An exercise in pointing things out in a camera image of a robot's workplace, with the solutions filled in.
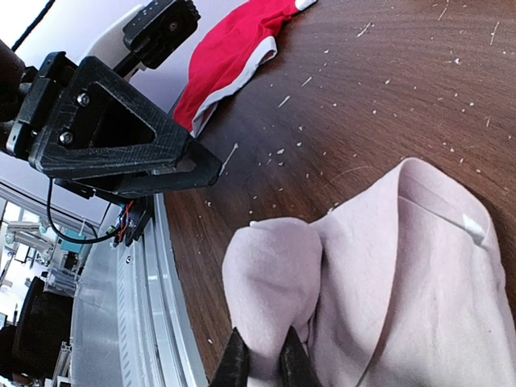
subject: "brown wooden surface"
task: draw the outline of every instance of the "brown wooden surface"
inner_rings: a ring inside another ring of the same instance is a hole
[[[221,264],[235,231],[253,219],[314,221],[408,156],[487,206],[514,314],[515,20],[509,0],[320,0],[285,26],[278,57],[220,104],[202,136],[222,160],[238,143],[228,174],[209,189],[166,196],[209,376],[231,329]]]

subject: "wire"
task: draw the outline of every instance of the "wire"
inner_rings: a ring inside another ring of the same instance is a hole
[[[11,50],[16,51],[19,46],[22,45],[22,43],[25,41],[25,39],[34,31],[34,29],[38,26],[38,24],[41,23],[41,20],[45,17],[45,15],[50,11],[52,6],[54,5],[54,2],[56,0],[48,0],[47,5],[41,10],[40,14],[34,19],[32,24],[27,27],[25,32],[20,36],[18,40],[16,40],[15,45],[12,47]]]
[[[49,183],[48,183],[48,195],[47,195],[47,218],[48,218],[48,223],[50,223],[50,227],[54,230],[54,232],[57,234],[57,236],[59,236],[62,240],[66,240],[67,242],[76,243],[76,244],[94,244],[94,243],[101,243],[101,242],[104,242],[105,240],[111,239],[111,238],[115,237],[120,232],[120,227],[117,227],[111,233],[106,234],[104,236],[101,236],[100,238],[95,238],[95,239],[75,239],[75,238],[70,238],[69,236],[67,236],[67,235],[63,234],[62,232],[60,232],[59,230],[57,230],[56,225],[52,221],[52,214],[51,214],[51,203],[52,203],[52,190],[53,190],[53,187],[54,187],[54,179],[52,179],[50,177],[49,178]]]

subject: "pink fabric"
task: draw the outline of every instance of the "pink fabric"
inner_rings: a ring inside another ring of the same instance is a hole
[[[420,160],[316,223],[279,218],[238,231],[223,279],[251,349],[249,385],[278,385],[290,325],[322,385],[516,385],[491,218]]]

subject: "screw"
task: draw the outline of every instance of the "screw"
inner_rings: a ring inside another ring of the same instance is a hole
[[[77,96],[77,103],[81,107],[87,107],[89,105],[89,95],[86,93],[79,94]]]
[[[69,131],[61,133],[61,135],[59,136],[59,141],[63,145],[70,145],[73,142],[73,134]]]

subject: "black chair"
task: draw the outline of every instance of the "black chair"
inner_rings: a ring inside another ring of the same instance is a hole
[[[34,373],[52,378],[61,344],[70,340],[73,298],[44,293],[44,282],[32,280],[16,329],[13,357]]]

